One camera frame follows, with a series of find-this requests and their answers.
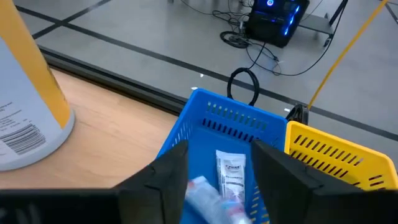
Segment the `blue plastic basket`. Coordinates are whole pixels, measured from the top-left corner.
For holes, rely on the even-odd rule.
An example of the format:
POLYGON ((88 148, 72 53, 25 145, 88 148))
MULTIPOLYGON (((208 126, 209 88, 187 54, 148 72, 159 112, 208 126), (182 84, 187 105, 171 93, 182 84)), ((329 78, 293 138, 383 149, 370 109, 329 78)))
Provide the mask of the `blue plastic basket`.
POLYGON ((271 224, 251 161, 251 142, 260 139, 283 151, 287 120, 225 96, 196 89, 189 97, 159 154, 188 140, 188 177, 204 176, 217 187, 216 151, 246 155, 245 211, 253 224, 271 224))

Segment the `clear plastic item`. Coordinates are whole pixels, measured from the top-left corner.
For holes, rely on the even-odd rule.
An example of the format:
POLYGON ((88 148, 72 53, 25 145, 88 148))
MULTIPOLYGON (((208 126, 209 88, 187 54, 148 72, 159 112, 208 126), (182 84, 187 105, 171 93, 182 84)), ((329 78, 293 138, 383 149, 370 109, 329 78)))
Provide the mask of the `clear plastic item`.
POLYGON ((222 197, 204 176, 188 182, 185 200, 209 224, 252 224, 242 203, 222 197))

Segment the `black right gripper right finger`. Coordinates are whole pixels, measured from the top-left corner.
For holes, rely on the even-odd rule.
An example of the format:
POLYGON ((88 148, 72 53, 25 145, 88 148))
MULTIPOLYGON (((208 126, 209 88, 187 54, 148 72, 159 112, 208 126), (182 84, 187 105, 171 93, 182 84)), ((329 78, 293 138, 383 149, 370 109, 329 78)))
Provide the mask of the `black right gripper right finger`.
POLYGON ((270 224, 303 224, 308 197, 321 186, 300 161, 261 140, 251 143, 254 177, 270 224))

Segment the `white toothpaste tube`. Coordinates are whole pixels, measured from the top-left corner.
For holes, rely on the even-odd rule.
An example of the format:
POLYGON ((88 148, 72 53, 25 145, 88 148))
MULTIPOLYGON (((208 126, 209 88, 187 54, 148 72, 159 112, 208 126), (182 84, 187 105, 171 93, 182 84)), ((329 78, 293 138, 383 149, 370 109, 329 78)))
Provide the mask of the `white toothpaste tube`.
POLYGON ((220 194, 229 200, 245 201, 246 155, 216 151, 220 194))

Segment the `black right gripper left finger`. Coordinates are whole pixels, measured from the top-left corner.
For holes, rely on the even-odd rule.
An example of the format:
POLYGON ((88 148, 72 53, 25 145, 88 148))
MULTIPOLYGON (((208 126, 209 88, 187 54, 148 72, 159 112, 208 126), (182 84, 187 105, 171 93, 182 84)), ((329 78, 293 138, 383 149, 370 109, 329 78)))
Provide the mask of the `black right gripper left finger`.
POLYGON ((118 184, 122 224, 179 224, 188 184, 188 141, 118 184))

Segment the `white wipes canister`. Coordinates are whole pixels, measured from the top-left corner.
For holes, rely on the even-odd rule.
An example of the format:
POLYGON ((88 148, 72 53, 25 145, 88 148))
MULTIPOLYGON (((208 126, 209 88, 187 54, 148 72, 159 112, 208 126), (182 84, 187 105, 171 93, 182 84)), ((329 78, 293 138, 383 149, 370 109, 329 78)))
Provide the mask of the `white wipes canister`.
POLYGON ((13 1, 0 0, 0 171, 47 157, 74 123, 74 111, 13 1))

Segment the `black table frame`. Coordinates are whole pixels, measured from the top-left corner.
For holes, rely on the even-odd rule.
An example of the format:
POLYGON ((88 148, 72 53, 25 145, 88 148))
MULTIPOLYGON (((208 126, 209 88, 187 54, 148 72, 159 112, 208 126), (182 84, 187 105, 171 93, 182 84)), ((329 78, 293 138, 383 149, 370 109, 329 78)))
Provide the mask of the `black table frame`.
POLYGON ((39 49, 52 68, 170 114, 180 114, 187 102, 184 97, 173 95, 55 50, 41 45, 39 49))

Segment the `yellow plastic basket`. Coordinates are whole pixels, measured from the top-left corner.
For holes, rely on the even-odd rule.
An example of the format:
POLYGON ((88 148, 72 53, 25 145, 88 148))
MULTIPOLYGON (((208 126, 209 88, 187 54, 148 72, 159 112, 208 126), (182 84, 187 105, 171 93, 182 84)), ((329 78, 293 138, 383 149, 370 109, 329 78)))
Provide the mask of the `yellow plastic basket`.
POLYGON ((287 123, 284 152, 363 190, 398 189, 388 156, 296 121, 287 123))

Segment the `black computer tower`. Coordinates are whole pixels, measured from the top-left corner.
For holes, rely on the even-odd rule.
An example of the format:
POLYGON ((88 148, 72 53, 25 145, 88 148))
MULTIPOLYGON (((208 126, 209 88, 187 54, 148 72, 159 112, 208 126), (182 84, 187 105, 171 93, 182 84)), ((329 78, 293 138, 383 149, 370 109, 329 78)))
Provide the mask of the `black computer tower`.
POLYGON ((309 0, 254 0, 245 34, 276 47, 285 47, 296 31, 309 0))

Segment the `grey rolling cart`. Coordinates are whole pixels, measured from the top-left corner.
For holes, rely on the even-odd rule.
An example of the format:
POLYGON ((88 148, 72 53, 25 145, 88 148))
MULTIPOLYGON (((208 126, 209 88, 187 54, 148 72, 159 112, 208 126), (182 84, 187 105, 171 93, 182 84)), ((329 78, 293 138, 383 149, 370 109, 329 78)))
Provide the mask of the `grey rolling cart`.
POLYGON ((326 34, 328 38, 324 42, 323 46, 327 47, 329 46, 335 34, 333 24, 335 23, 337 18, 342 15, 343 10, 345 9, 347 3, 348 0, 342 0, 337 10, 331 17, 329 16, 328 13, 326 13, 323 17, 315 16, 313 15, 313 13, 310 14, 305 13, 303 19, 300 21, 298 26, 315 32, 326 34))

